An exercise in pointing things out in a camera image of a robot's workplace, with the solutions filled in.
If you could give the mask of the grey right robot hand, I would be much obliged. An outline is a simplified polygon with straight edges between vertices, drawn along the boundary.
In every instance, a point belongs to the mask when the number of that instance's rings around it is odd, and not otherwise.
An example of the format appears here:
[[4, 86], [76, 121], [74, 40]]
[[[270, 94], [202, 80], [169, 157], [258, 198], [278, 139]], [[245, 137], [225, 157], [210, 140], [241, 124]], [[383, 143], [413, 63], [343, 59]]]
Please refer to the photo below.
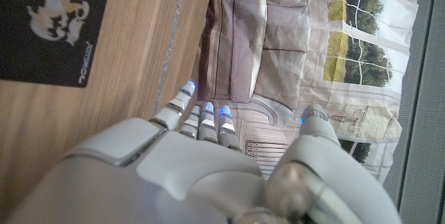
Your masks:
[[382, 185], [309, 105], [268, 177], [241, 151], [228, 106], [190, 107], [186, 82], [153, 118], [74, 146], [9, 223], [399, 223]]

